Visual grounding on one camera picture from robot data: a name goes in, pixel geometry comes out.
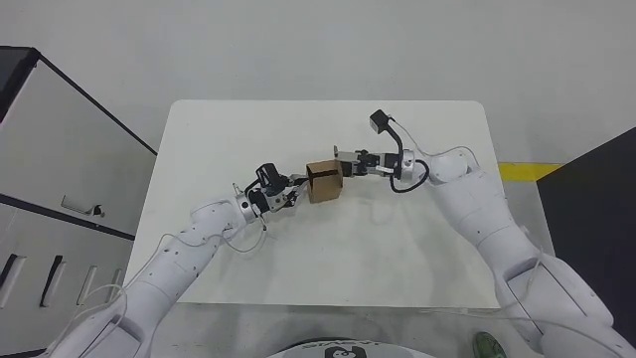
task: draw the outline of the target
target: white table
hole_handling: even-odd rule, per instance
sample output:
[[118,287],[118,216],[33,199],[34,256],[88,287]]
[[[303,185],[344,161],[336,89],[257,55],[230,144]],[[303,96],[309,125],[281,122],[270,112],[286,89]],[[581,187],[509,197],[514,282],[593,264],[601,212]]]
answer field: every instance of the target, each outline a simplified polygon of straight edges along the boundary
[[[126,281],[159,237],[189,224],[190,210],[246,186],[273,162],[282,174],[331,159],[341,150],[395,151],[369,115],[382,108],[422,148],[470,146],[498,173],[483,107],[473,101],[178,101],[161,142]],[[412,144],[404,136],[404,146]],[[475,249],[441,217],[425,188],[395,194],[389,181],[345,179],[341,197],[308,199],[269,220],[262,247],[240,255],[228,247],[181,302],[349,306],[497,307],[492,276]],[[237,238],[253,245],[257,224]]]

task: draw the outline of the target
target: yellow floor line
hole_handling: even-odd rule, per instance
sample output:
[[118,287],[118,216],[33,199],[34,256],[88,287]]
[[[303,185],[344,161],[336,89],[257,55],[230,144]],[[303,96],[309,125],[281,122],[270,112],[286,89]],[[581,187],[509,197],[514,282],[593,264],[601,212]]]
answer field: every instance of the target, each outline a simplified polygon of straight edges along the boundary
[[499,162],[499,173],[504,181],[537,181],[560,167],[555,163]]

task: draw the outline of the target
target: cardboard box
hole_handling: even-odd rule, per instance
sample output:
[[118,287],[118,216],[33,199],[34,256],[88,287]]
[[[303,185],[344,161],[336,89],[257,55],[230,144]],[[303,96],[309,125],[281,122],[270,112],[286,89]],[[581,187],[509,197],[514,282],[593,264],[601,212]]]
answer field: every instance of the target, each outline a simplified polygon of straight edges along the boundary
[[325,160],[307,163],[309,202],[319,203],[337,199],[342,191],[342,166],[340,161]]

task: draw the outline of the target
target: gray cabinet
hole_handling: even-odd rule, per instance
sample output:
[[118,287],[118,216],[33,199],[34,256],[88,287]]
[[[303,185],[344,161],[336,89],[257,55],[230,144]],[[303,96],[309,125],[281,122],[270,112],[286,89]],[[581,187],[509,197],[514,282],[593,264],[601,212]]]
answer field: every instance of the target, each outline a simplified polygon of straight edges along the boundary
[[6,355],[46,347],[82,295],[121,283],[156,152],[34,49],[0,48],[0,122]]

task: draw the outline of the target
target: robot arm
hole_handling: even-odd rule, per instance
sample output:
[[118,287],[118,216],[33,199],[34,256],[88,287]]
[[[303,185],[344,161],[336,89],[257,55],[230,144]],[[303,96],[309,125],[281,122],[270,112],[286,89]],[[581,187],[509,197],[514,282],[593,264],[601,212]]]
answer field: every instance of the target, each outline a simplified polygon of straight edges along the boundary
[[256,170],[245,191],[195,209],[192,224],[161,248],[107,309],[64,331],[45,352],[55,358],[147,358],[159,323],[217,249],[262,214],[292,207],[304,187],[300,175],[280,175],[273,164]]
[[523,318],[512,324],[535,351],[558,358],[636,357],[636,350],[612,329],[609,310],[578,273],[543,254],[517,226],[497,180],[480,168],[470,149],[457,147],[435,155],[420,150],[417,157],[402,148],[390,120],[379,110],[371,116],[372,128],[378,134],[387,131],[401,155],[336,148],[345,175],[390,177],[395,192],[413,188],[399,190],[394,179],[414,186],[427,180],[448,223],[491,269],[506,316]]

